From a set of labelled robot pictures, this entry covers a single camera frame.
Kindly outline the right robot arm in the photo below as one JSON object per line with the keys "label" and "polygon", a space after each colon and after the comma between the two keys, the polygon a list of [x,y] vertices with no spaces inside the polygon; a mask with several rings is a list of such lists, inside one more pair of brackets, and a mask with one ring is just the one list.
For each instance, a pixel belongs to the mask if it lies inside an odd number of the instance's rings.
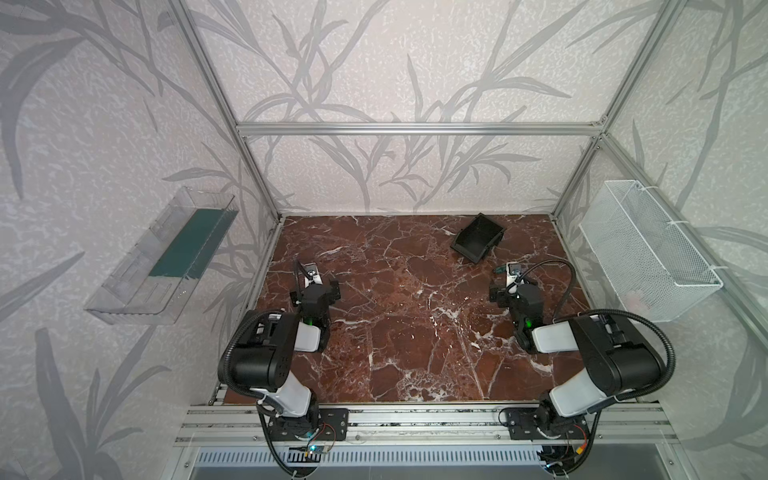
{"label": "right robot arm", "polygon": [[502,411],[513,440],[564,440],[581,431],[586,417],[626,400],[653,393],[674,374],[676,354],[653,322],[632,312],[594,309],[543,322],[538,286],[491,284],[489,300],[509,310],[518,345],[529,354],[576,352],[583,368],[542,394],[535,407]]}

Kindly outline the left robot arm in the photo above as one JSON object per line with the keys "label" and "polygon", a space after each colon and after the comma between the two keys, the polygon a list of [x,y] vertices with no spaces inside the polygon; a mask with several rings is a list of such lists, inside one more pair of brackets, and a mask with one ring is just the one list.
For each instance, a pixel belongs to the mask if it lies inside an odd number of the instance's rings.
{"label": "left robot arm", "polygon": [[256,401],[269,441],[343,440],[349,412],[322,408],[292,372],[294,355],[321,353],[331,334],[339,283],[310,282],[291,296],[294,312],[249,311],[225,348],[217,375],[229,390]]}

